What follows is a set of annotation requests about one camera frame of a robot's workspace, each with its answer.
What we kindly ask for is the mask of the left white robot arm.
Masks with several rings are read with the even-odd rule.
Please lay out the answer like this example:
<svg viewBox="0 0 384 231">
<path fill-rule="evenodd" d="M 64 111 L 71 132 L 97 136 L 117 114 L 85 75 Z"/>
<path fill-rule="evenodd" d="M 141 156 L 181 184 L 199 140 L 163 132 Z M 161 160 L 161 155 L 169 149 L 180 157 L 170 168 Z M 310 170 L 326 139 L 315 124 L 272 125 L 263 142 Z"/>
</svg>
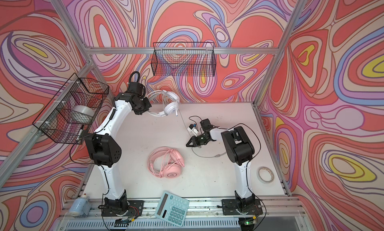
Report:
<svg viewBox="0 0 384 231">
<path fill-rule="evenodd" d="M 128 210 L 129 202 L 118 167 L 122 148 L 115 137 L 130 112 L 141 115 L 150 109 L 151 104 L 145 92 L 132 91 L 120 93 L 114 104 L 103 123 L 92 134 L 87 134 L 84 140 L 91 160 L 102 173 L 106 188 L 102 207 L 121 214 Z"/>
</svg>

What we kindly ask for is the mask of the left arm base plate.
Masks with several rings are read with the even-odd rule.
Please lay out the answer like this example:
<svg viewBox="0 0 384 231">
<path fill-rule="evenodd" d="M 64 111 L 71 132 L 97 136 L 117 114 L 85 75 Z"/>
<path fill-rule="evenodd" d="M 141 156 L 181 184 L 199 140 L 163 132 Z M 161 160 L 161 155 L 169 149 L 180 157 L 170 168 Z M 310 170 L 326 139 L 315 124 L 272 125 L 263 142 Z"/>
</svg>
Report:
<svg viewBox="0 0 384 231">
<path fill-rule="evenodd" d="M 112 202 L 99 205 L 103 217 L 129 217 L 137 218 L 143 213 L 144 201 L 133 200 L 130 202 Z"/>
</svg>

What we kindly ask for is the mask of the pink headphones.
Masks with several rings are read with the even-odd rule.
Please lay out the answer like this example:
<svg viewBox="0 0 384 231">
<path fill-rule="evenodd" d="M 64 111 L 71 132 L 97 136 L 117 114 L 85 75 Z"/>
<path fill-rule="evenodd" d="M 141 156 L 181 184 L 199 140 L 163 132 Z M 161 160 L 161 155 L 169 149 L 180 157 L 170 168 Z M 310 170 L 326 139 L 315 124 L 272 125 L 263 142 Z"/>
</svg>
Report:
<svg viewBox="0 0 384 231">
<path fill-rule="evenodd" d="M 147 159 L 147 170 L 156 178 L 175 179 L 182 174 L 185 161 L 178 150 L 160 147 Z"/>
</svg>

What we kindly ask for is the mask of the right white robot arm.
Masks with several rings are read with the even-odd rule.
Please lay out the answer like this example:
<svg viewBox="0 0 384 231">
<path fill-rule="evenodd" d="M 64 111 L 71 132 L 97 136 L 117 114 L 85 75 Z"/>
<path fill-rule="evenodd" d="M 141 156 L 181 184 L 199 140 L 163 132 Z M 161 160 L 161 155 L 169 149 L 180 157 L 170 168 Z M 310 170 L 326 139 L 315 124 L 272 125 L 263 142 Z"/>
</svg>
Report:
<svg viewBox="0 0 384 231">
<path fill-rule="evenodd" d="M 256 203 L 256 195 L 251 188 L 251 161 L 256 157 L 255 148 L 246 134 L 243 125 L 237 125 L 229 129 L 219 128 L 211 124 L 208 119 L 200 122 L 201 129 L 197 125 L 190 125 L 187 130 L 192 135 L 186 144 L 187 148 L 198 148 L 209 142 L 222 142 L 229 160 L 235 166 L 236 189 L 235 201 L 239 209 L 253 206 Z"/>
</svg>

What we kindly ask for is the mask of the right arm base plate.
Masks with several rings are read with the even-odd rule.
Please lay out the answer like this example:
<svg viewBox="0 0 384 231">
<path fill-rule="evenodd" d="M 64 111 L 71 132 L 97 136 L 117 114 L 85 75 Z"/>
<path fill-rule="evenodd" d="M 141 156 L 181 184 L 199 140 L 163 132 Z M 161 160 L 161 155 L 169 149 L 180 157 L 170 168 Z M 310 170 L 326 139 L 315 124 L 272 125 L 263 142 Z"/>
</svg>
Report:
<svg viewBox="0 0 384 231">
<path fill-rule="evenodd" d="M 222 209 L 225 216 L 253 215 L 258 217 L 264 213 L 259 199 L 223 199 L 221 202 L 221 205 L 217 207 Z"/>
</svg>

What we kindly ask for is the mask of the white headphones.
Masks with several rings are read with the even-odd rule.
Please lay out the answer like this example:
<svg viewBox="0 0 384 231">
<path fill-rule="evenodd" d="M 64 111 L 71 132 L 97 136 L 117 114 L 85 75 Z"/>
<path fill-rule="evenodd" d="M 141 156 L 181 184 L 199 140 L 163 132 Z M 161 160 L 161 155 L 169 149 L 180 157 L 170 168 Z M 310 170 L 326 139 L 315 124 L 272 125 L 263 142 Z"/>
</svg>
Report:
<svg viewBox="0 0 384 231">
<path fill-rule="evenodd" d="M 175 114 L 176 117 L 179 116 L 179 106 L 180 98 L 177 94 L 172 91 L 166 90 L 155 90 L 148 94 L 147 98 L 149 101 L 156 99 L 156 97 L 161 96 L 163 110 L 160 112 L 148 111 L 148 113 L 157 118 L 166 117 L 170 114 Z"/>
</svg>

